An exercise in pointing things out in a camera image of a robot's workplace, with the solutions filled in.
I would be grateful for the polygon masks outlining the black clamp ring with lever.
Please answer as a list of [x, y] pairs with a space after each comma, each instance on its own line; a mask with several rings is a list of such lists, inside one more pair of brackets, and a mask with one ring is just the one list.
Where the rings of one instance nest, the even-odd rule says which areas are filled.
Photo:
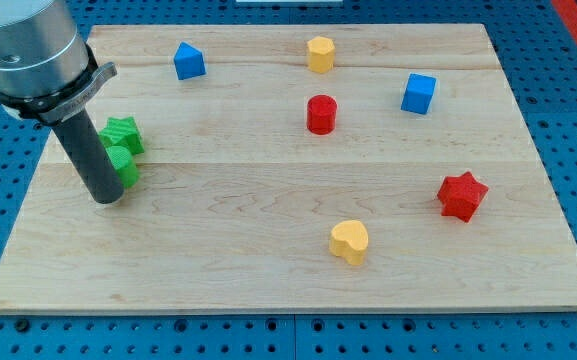
[[55, 125], [85, 111], [89, 102], [109, 81], [117, 75], [113, 62], [98, 65], [94, 53], [85, 44], [88, 64], [82, 74], [62, 89], [42, 96], [15, 97], [0, 90], [0, 104], [13, 118], [36, 119], [44, 125]]

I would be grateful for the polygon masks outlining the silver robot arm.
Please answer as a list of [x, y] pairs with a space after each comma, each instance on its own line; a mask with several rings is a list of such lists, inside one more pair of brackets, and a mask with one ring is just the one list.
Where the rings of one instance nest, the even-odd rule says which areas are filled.
[[0, 103], [51, 128], [101, 204], [124, 187], [86, 105], [116, 74], [113, 63], [97, 62], [63, 0], [0, 0]]

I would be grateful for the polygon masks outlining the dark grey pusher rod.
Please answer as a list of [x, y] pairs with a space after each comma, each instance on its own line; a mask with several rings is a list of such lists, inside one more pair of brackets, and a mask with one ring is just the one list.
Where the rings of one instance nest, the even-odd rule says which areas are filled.
[[93, 200], [100, 204], [119, 200], [123, 184], [87, 111], [78, 112], [52, 130]]

